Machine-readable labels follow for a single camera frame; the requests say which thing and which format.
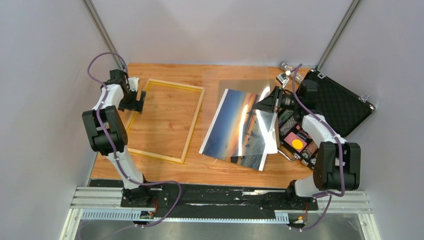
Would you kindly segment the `clear acrylic sheet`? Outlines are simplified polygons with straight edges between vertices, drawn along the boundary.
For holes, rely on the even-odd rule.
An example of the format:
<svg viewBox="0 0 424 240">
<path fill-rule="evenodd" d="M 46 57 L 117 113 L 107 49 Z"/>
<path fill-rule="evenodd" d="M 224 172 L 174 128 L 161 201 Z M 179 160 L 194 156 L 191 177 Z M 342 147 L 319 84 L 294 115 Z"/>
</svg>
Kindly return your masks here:
<svg viewBox="0 0 424 240">
<path fill-rule="evenodd" d="M 274 115 L 253 105 L 274 88 L 264 66 L 218 66 L 202 74 L 199 154 L 226 159 L 270 153 Z"/>
</svg>

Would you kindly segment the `yellow wooden picture frame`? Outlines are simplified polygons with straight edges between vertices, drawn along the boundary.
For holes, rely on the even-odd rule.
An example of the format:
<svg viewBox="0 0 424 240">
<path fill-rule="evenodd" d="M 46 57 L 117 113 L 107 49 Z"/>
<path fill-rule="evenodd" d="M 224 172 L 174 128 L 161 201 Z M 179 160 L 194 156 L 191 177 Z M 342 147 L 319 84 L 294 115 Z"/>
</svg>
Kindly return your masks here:
<svg viewBox="0 0 424 240">
<path fill-rule="evenodd" d="M 201 86 L 148 79 L 142 113 L 126 124 L 128 151 L 182 164 L 194 134 L 206 89 Z"/>
</svg>

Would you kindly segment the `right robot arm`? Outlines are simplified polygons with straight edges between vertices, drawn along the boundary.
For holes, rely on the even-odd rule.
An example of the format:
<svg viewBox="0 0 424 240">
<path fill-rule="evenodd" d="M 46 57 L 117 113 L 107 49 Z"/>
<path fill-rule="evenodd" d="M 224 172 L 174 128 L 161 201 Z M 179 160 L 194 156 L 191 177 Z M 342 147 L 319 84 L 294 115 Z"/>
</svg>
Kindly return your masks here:
<svg viewBox="0 0 424 240">
<path fill-rule="evenodd" d="M 314 207 L 320 197 L 342 197 L 359 187 L 361 148 L 346 141 L 319 111 L 320 86 L 304 80 L 293 93 L 280 87 L 253 105 L 255 110 L 285 117 L 279 125 L 282 144 L 312 163 L 312 175 L 292 180 L 282 201 L 291 210 Z"/>
</svg>

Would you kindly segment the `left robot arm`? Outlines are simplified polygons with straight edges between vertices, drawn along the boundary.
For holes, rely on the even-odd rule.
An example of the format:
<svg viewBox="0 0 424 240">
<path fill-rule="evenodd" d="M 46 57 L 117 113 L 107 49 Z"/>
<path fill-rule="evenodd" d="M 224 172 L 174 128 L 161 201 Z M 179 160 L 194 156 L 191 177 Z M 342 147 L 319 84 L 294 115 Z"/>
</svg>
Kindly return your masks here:
<svg viewBox="0 0 424 240">
<path fill-rule="evenodd" d="M 110 79 L 102 82 L 96 105 L 82 113 L 90 147 L 106 157 L 116 168 L 123 182 L 123 204 L 151 207 L 157 204 L 144 175 L 136 168 L 128 149 L 128 133 L 120 111 L 142 113 L 146 92 L 138 92 L 139 78 L 114 69 Z"/>
</svg>

